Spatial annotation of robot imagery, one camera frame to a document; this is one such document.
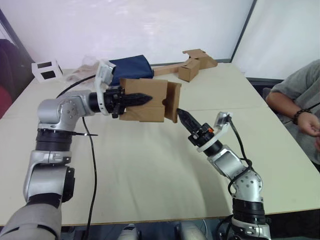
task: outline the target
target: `person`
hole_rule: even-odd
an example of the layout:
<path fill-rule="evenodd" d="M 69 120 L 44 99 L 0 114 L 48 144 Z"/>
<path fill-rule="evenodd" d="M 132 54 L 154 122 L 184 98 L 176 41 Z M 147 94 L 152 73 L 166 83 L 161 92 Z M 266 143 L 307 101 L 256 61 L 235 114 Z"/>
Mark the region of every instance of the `person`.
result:
<path fill-rule="evenodd" d="M 320 59 L 276 84 L 266 102 L 320 172 Z"/>

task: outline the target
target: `white bracket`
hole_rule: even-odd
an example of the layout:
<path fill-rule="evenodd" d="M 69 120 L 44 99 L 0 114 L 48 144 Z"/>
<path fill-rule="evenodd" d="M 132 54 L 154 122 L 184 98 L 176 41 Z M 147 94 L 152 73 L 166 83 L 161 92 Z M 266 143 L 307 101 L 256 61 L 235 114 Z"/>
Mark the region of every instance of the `white bracket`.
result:
<path fill-rule="evenodd" d="M 218 113 L 213 126 L 213 128 L 216 129 L 216 131 L 214 131 L 214 137 L 207 141 L 204 145 L 196 149 L 199 153 L 207 150 L 212 144 L 218 141 L 219 138 L 228 131 L 230 126 L 230 123 L 227 121 L 228 115 L 232 117 L 233 113 L 223 111 Z"/>
<path fill-rule="evenodd" d="M 96 90 L 96 97 L 99 105 L 100 112 L 103 115 L 109 115 L 104 100 L 104 88 L 103 84 L 110 85 L 113 78 L 113 70 L 116 67 L 113 63 L 108 60 L 100 60 L 99 67 L 95 74 L 94 86 Z"/>

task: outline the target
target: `cardboard box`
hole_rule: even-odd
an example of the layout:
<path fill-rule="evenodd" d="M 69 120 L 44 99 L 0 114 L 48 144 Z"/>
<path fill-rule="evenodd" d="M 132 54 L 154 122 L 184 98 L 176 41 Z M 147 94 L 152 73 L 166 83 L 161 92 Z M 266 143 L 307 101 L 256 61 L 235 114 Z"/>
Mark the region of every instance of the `cardboard box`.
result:
<path fill-rule="evenodd" d="M 179 67 L 188 64 L 189 61 L 190 61 L 190 59 L 188 59 L 187 61 L 182 62 L 182 63 L 154 67 L 153 68 L 154 76 L 177 73 Z"/>
<path fill-rule="evenodd" d="M 178 77 L 179 79 L 190 82 L 198 74 L 199 69 L 200 61 L 191 58 L 191 61 L 187 65 L 179 67 Z"/>
<path fill-rule="evenodd" d="M 189 58 L 191 59 L 199 60 L 200 69 L 213 68 L 218 65 L 218 62 L 216 60 L 214 60 L 212 57 L 206 54 L 205 51 L 202 51 L 201 49 L 186 50 L 186 51 L 183 51 L 182 53 L 188 54 Z"/>
<path fill-rule="evenodd" d="M 178 121 L 180 83 L 160 79 L 120 79 L 126 94 L 143 93 L 152 100 L 141 106 L 130 106 L 119 116 L 120 120 L 140 122 L 164 122 L 165 117 L 174 123 Z"/>

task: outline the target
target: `hand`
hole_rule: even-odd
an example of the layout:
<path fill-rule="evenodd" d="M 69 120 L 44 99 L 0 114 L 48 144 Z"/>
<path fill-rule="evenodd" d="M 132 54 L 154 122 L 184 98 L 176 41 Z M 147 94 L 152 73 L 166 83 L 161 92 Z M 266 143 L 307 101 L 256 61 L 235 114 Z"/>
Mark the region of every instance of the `hand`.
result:
<path fill-rule="evenodd" d="M 316 115 L 303 112 L 298 117 L 298 127 L 301 132 L 312 137 L 320 136 L 320 121 Z"/>
<path fill-rule="evenodd" d="M 315 138 L 315 143 L 314 143 L 315 148 L 320 152 L 320 137 L 317 136 Z"/>

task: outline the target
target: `gray t-shirt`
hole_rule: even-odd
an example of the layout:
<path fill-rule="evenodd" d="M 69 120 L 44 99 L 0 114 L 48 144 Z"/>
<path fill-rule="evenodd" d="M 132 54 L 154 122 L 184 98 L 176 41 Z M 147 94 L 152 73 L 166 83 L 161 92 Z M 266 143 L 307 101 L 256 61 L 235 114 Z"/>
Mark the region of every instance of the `gray t-shirt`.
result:
<path fill-rule="evenodd" d="M 320 102 L 320 59 L 290 75 L 283 82 L 275 85 L 271 92 L 283 93 L 291 98 L 302 109 L 310 108 Z M 320 118 L 320 105 L 311 110 Z M 320 153 L 315 147 L 316 139 L 299 131 L 291 118 L 279 115 L 280 120 L 291 133 L 310 160 L 320 164 Z"/>

